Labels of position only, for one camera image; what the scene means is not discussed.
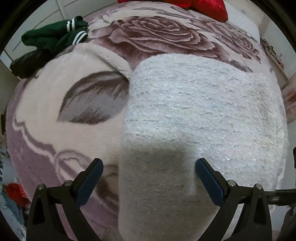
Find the white knitted cardigan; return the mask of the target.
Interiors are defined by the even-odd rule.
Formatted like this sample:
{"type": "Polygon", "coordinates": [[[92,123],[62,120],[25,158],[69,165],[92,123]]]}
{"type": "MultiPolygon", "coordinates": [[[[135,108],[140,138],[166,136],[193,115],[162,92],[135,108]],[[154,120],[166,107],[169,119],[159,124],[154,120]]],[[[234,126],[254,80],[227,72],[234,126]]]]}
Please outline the white knitted cardigan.
{"type": "Polygon", "coordinates": [[[281,90],[267,68],[162,54],[130,79],[119,162],[124,240],[197,240],[218,211],[195,173],[205,158],[242,186],[280,186],[288,148],[281,90]]]}

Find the pink floral curtain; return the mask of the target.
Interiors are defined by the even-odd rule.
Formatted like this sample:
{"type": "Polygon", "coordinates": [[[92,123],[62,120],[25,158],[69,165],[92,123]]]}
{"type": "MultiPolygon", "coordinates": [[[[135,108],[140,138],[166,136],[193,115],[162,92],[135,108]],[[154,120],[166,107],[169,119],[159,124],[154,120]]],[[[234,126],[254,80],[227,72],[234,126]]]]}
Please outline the pink floral curtain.
{"type": "Polygon", "coordinates": [[[295,120],[295,78],[291,78],[281,90],[287,122],[295,120]]]}

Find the pink floral bed blanket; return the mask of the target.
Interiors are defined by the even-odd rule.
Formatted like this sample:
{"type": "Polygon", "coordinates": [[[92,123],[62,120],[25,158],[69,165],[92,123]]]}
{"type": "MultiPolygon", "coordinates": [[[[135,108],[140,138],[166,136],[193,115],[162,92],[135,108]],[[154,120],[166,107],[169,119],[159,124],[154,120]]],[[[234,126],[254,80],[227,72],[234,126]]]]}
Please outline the pink floral bed blanket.
{"type": "Polygon", "coordinates": [[[133,2],[94,17],[86,43],[65,49],[20,81],[6,114],[8,150],[20,183],[32,198],[36,187],[74,179],[95,158],[104,172],[82,213],[103,237],[118,229],[119,162],[130,79],[145,59],[194,55],[244,72],[271,70],[262,46],[228,22],[194,11],[193,19],[170,4],[133,2]]]}

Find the white bedside table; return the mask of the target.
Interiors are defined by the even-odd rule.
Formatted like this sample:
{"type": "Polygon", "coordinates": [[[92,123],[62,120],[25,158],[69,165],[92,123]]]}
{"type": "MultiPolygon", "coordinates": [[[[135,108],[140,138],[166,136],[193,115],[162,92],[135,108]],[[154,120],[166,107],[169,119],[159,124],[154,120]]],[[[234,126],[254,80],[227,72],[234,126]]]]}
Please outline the white bedside table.
{"type": "Polygon", "coordinates": [[[270,45],[266,39],[260,39],[260,43],[264,48],[264,51],[268,57],[269,63],[271,64],[272,69],[277,77],[278,85],[282,90],[288,82],[288,76],[285,73],[284,65],[281,62],[281,60],[278,58],[276,52],[274,51],[273,46],[270,45]]]}

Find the dark garment under green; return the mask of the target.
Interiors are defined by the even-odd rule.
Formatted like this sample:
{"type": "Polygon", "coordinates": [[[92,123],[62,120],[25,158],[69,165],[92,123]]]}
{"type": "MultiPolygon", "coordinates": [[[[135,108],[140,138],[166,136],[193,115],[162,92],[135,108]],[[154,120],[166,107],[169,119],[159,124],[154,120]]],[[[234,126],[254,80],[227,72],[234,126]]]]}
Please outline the dark garment under green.
{"type": "Polygon", "coordinates": [[[14,60],[10,65],[10,70],[13,75],[21,79],[28,78],[44,67],[53,57],[51,51],[35,50],[14,60]]]}

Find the white pillow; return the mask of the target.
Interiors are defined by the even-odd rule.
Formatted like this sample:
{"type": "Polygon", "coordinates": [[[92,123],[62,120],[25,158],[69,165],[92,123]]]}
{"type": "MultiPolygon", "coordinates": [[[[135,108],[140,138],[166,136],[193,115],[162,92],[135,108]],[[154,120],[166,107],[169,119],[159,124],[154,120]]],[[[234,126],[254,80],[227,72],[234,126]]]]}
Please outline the white pillow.
{"type": "Polygon", "coordinates": [[[250,20],[246,15],[239,12],[233,6],[224,2],[226,11],[228,14],[228,23],[239,28],[241,31],[246,33],[247,36],[251,37],[255,42],[260,42],[260,33],[257,25],[250,20]]]}

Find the green striped garment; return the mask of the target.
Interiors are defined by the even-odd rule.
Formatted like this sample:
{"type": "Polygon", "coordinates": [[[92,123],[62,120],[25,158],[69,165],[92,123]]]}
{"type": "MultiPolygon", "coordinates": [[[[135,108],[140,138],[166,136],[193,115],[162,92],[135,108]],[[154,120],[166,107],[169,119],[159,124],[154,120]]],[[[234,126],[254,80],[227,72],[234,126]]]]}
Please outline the green striped garment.
{"type": "Polygon", "coordinates": [[[26,46],[58,54],[67,47],[84,42],[88,37],[88,22],[81,16],[59,21],[25,32],[21,40],[26,46]]]}

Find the red quilt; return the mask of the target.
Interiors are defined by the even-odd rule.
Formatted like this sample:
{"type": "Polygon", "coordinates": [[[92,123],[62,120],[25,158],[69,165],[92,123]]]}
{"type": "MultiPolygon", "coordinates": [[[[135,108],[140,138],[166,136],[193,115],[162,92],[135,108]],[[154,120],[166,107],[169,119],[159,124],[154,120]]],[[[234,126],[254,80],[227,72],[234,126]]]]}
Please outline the red quilt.
{"type": "Polygon", "coordinates": [[[193,19],[193,15],[190,10],[202,13],[219,22],[228,21],[228,13],[224,1],[212,1],[212,0],[193,0],[193,1],[152,1],[155,3],[170,4],[170,8],[175,12],[171,13],[162,9],[155,8],[143,8],[149,11],[155,11],[158,14],[165,16],[173,16],[181,19],[193,19]]]}

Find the white sliding wardrobe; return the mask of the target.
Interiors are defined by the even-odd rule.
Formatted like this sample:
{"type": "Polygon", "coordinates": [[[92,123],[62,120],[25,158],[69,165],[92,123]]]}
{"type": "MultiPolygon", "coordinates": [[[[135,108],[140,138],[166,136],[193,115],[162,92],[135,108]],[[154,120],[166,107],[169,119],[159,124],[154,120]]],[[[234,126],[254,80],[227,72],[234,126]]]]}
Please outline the white sliding wardrobe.
{"type": "Polygon", "coordinates": [[[28,30],[38,29],[45,25],[61,20],[86,17],[91,13],[110,6],[117,1],[46,1],[32,14],[21,20],[21,25],[8,36],[8,42],[1,51],[1,61],[6,67],[10,67],[13,60],[33,51],[35,47],[25,46],[21,36],[28,30]]]}

